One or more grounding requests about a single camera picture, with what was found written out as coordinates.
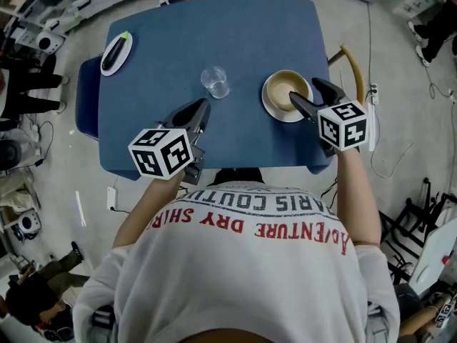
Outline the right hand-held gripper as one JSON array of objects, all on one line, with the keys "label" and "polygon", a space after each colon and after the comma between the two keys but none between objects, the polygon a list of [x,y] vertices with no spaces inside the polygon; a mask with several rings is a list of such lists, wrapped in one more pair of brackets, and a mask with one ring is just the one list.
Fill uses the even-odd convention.
[{"label": "right hand-held gripper", "polygon": [[304,119],[317,122],[320,145],[325,156],[335,150],[345,151],[368,141],[368,114],[358,101],[339,102],[346,98],[342,88],[321,78],[312,78],[326,106],[320,107],[297,92],[290,91],[289,99]]}]

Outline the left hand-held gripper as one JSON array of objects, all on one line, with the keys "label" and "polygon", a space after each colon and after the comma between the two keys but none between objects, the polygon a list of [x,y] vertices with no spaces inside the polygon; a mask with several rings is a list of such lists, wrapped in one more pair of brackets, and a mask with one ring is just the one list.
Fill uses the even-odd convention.
[{"label": "left hand-held gripper", "polygon": [[197,184],[204,151],[196,142],[207,127],[211,105],[200,98],[171,112],[155,128],[143,129],[128,145],[141,176],[170,180],[184,172],[184,182]]}]

